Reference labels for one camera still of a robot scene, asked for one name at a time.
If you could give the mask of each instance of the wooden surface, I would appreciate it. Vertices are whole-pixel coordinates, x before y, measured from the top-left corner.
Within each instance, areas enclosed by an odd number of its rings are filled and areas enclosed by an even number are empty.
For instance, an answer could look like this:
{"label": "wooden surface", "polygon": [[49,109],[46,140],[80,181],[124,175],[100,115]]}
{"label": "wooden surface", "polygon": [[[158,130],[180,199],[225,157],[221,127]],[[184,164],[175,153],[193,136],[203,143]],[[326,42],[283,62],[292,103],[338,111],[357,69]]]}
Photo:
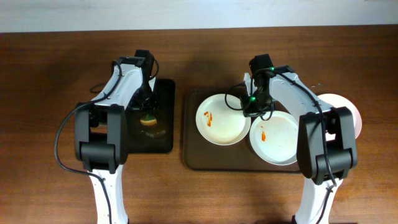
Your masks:
{"label": "wooden surface", "polygon": [[[181,162],[182,100],[189,89],[241,81],[253,56],[289,64],[315,93],[336,93],[361,112],[358,166],[339,188],[332,223],[398,220],[398,26],[286,27],[0,34],[0,223],[96,223],[88,177],[61,170],[53,142],[64,116],[106,82],[119,55],[149,49],[159,78],[176,83],[174,149],[131,155],[123,172],[133,223],[289,221],[303,177],[195,172]],[[81,167],[73,125],[60,157]]]}

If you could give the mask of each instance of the black tray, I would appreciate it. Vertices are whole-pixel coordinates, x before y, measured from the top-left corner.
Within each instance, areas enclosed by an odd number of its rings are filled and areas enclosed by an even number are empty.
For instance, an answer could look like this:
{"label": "black tray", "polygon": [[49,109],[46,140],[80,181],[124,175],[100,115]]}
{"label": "black tray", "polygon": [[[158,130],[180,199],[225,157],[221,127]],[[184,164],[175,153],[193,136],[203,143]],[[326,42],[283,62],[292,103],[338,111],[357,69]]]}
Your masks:
{"label": "black tray", "polygon": [[155,125],[161,126],[165,134],[157,138],[149,137],[146,127],[139,122],[141,112],[126,112],[131,142],[129,153],[169,153],[173,149],[175,83],[173,80],[156,80],[154,90],[159,97],[158,123]]}
{"label": "black tray", "polygon": [[[192,90],[185,98],[182,157],[187,167],[193,170],[300,173],[296,162],[277,166],[263,161],[253,151],[249,135],[231,146],[219,146],[207,141],[197,129],[195,116],[203,100],[218,93],[225,91]],[[276,105],[276,109],[284,110],[281,105]]]}

